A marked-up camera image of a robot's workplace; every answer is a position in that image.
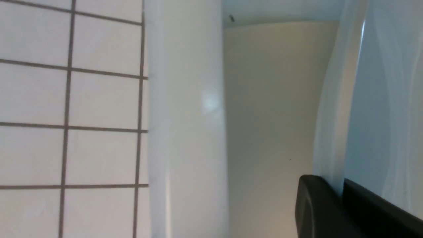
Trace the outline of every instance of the beige wall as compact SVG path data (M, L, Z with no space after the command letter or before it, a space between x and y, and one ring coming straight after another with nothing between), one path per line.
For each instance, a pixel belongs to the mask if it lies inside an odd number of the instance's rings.
M317 108L337 26L225 30L231 238L296 237L298 178L312 172Z

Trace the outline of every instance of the glossy white surface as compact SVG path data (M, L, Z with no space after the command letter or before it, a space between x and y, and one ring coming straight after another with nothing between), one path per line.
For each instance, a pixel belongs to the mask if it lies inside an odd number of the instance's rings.
M57 238L60 189L0 190L0 234Z
M368 0L344 6L320 97L313 151L313 174L342 194L348 123Z
M146 1L152 236L227 238L220 1Z
M69 124L137 129L139 80L72 72Z
M63 125L66 71L0 64L0 121Z
M0 58L68 65L68 13L0 2Z
M72 66L140 75L141 27L77 15Z
M423 2L371 1L346 177L423 218Z
M298 179L312 172L337 28L292 22L225 30L231 238L297 236Z
M135 181L137 134L69 130L66 183L131 184Z
M292 21L338 21L345 0L222 0L225 27Z
M0 185L60 184L62 147L61 129L0 127Z
M143 0L79 0L76 10L101 16L141 22Z
M133 207L131 188L68 189L63 238L131 237Z

